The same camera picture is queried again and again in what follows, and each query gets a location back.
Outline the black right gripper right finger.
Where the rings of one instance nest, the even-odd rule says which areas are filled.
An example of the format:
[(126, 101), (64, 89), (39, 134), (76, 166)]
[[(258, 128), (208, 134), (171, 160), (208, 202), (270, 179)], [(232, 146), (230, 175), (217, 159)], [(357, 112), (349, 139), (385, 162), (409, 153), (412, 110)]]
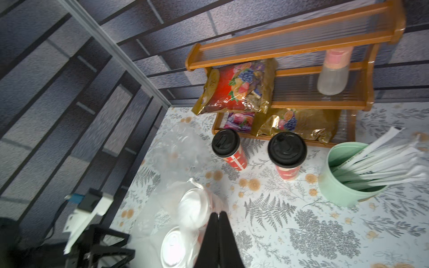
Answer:
[(226, 212), (219, 215), (219, 265), (220, 268), (244, 268), (239, 249)]

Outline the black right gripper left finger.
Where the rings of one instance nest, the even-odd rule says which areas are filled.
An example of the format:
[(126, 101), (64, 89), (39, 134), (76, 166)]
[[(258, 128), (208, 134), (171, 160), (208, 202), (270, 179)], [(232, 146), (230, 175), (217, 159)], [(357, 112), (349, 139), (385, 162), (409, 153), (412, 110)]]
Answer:
[(219, 215), (211, 213), (194, 268), (217, 268), (219, 266)]

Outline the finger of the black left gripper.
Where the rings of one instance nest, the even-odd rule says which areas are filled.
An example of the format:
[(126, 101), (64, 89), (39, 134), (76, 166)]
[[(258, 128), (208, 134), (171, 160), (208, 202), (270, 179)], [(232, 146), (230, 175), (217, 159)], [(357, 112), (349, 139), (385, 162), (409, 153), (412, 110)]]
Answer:
[(88, 227), (88, 235), (88, 244), (90, 249), (93, 249), (95, 246), (101, 246), (101, 242), (106, 236), (117, 239), (117, 242), (109, 245), (109, 247), (119, 248), (126, 246), (130, 238), (130, 235), (127, 233), (110, 229), (101, 224), (91, 224)]
[(92, 247), (85, 254), (87, 268), (97, 268), (101, 260), (103, 268), (128, 268), (134, 258), (135, 250), (122, 247)]

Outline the red floral milk tea cup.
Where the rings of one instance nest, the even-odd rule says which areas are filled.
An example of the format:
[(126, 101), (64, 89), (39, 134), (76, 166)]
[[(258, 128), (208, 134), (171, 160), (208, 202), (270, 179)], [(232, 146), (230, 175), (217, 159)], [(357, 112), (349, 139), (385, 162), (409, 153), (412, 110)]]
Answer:
[(194, 188), (187, 191), (178, 204), (178, 222), (181, 227), (197, 230), (204, 227), (211, 213), (211, 200), (206, 191)]

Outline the translucent plastic carrier bag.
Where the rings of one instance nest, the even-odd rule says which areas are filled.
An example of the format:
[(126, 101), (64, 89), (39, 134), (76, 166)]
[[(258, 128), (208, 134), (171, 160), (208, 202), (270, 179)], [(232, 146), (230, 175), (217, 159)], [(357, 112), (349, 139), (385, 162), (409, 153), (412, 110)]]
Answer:
[(131, 267), (193, 267), (210, 215), (228, 210), (226, 201), (192, 178), (158, 186), (132, 228)]

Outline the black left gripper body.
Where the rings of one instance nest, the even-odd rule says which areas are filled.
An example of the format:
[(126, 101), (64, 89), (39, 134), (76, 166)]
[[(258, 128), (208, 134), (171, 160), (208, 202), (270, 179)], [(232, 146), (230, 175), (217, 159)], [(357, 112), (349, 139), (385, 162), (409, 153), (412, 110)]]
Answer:
[(20, 247), (21, 230), (16, 221), (1, 218), (1, 267), (2, 268), (96, 268), (89, 262), (88, 252), (83, 248), (83, 238), (89, 234), (86, 230), (73, 246), (70, 254), (65, 255), (65, 243), (47, 244), (39, 247)]

